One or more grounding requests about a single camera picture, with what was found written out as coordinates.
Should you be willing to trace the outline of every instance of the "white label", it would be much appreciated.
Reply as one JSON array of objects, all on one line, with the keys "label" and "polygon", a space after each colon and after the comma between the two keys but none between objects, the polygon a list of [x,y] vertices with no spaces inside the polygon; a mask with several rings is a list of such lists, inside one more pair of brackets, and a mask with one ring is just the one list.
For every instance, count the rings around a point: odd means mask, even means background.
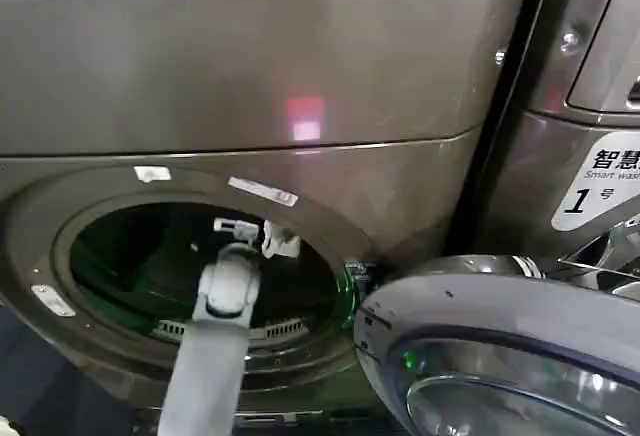
[{"label": "white label", "polygon": [[591,147],[551,225],[571,231],[640,194],[640,131],[607,134]]},{"label": "white label", "polygon": [[171,171],[164,166],[134,166],[133,170],[143,183],[171,181]]},{"label": "white label", "polygon": [[62,296],[58,292],[46,284],[34,284],[31,286],[31,291],[36,297],[42,301],[42,303],[51,310],[57,316],[63,318],[72,318],[76,315],[76,312],[71,309]]},{"label": "white label", "polygon": [[293,193],[288,193],[282,189],[272,188],[265,186],[264,184],[256,183],[255,181],[249,181],[248,179],[229,178],[229,186],[233,186],[236,189],[246,191],[255,196],[268,199],[274,203],[282,204],[284,206],[292,207],[298,201],[298,196]]}]

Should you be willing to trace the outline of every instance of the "metal panel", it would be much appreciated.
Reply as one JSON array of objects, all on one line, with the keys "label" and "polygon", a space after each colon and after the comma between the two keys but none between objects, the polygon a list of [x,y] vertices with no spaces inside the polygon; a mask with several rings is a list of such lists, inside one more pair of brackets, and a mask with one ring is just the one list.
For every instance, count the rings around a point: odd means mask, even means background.
[{"label": "metal panel", "polygon": [[0,0],[0,148],[181,152],[454,136],[485,116],[519,4]]},{"label": "metal panel", "polygon": [[640,79],[638,0],[611,0],[569,103],[603,112],[640,112],[628,101]]}]

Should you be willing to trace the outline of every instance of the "washing machine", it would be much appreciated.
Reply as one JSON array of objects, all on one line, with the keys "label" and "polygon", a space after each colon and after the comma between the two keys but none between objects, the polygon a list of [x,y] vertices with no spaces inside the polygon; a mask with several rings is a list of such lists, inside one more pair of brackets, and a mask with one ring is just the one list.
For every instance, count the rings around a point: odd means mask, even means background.
[{"label": "washing machine", "polygon": [[4,303],[160,407],[202,268],[251,240],[239,413],[375,406],[355,308],[441,253],[521,1],[0,0]]},{"label": "washing machine", "polygon": [[640,431],[637,2],[525,1],[448,243],[475,254],[360,306],[359,360],[411,434]]},{"label": "washing machine", "polygon": [[636,0],[560,1],[542,4],[478,172],[474,251],[571,259],[599,239],[602,253],[640,212]]}]

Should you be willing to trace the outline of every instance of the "robotic arm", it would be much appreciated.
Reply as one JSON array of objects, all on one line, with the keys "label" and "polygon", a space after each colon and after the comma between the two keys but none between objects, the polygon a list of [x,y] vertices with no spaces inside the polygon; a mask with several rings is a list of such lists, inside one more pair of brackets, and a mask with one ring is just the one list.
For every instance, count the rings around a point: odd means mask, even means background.
[{"label": "robotic arm", "polygon": [[233,243],[202,272],[193,318],[185,329],[160,416],[159,436],[231,433],[260,287],[257,254],[247,244]]}]

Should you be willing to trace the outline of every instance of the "gray washing machine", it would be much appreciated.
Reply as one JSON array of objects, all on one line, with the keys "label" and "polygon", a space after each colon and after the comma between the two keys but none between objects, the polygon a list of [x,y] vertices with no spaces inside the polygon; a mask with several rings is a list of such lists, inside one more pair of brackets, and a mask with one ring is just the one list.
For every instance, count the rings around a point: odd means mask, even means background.
[{"label": "gray washing machine", "polygon": [[372,405],[354,308],[440,254],[520,3],[0,0],[4,301],[157,407],[203,266],[279,234],[240,411]]},{"label": "gray washing machine", "polygon": [[479,177],[474,251],[560,257],[640,213],[636,2],[542,4]]}]

